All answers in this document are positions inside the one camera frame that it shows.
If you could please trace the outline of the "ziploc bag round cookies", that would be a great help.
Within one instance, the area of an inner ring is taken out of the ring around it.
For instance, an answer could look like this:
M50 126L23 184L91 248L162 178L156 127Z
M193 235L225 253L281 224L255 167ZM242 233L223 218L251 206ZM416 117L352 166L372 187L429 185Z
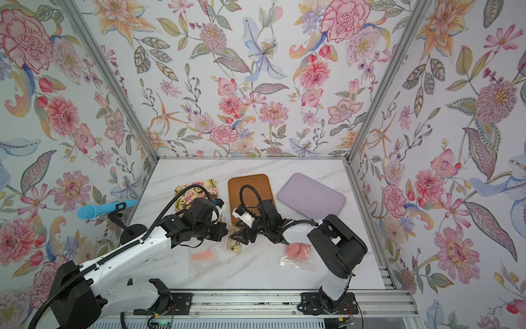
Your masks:
M188 251L189 274L197 278L213 270L219 263L219 254L216 243L203 243Z

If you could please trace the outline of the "ziploc bag beige cookies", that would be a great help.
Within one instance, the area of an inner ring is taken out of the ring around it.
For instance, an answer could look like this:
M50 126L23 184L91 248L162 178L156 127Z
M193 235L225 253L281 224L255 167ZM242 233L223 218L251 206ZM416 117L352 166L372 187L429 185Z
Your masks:
M242 244L241 242L231 238L230 236L227 237L226 249L228 251L239 255L243 251L243 247L244 244Z

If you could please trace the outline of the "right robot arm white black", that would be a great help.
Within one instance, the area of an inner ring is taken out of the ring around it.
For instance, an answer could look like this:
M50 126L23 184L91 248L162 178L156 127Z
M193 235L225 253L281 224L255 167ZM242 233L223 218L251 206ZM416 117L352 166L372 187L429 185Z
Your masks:
M254 212L240 204L232 211L232 216L241 222L242 228L230 238L241 244L254 243L259 235L263 235L274 244L310 245L327 267L320 294L331 307L342 301L353 270L368 252L365 242L333 214L320 221L285 219L271 200L263 200Z

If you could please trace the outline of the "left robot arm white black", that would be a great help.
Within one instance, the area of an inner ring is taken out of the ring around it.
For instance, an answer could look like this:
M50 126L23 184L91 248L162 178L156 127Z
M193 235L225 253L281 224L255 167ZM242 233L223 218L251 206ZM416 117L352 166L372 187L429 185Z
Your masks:
M162 314L182 304L157 274L132 285L116 286L129 279L131 270L155 256L187 247L191 239L219 242L228 233L220 221L221 199L197 198L189 209L168 214L163 210L141 236L113 252L76 265L69 261L57 271L48 299L34 314L29 328L36 328L51 310L60 328L88 328L99 318L135 310Z

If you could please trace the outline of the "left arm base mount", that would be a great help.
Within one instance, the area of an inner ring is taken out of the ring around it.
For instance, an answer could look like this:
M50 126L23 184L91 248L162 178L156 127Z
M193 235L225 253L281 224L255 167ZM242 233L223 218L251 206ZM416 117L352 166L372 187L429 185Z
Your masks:
M192 293L172 292L159 278L148 281L154 287L156 299L149 308L135 308L133 315L189 315Z

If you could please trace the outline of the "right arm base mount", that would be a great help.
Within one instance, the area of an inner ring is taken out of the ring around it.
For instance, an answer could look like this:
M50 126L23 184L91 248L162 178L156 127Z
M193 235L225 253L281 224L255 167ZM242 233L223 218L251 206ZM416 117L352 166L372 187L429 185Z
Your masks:
M302 293L297 310L304 315L358 315L358 304L353 293L344 293L337 301L324 295L321 291L316 293Z

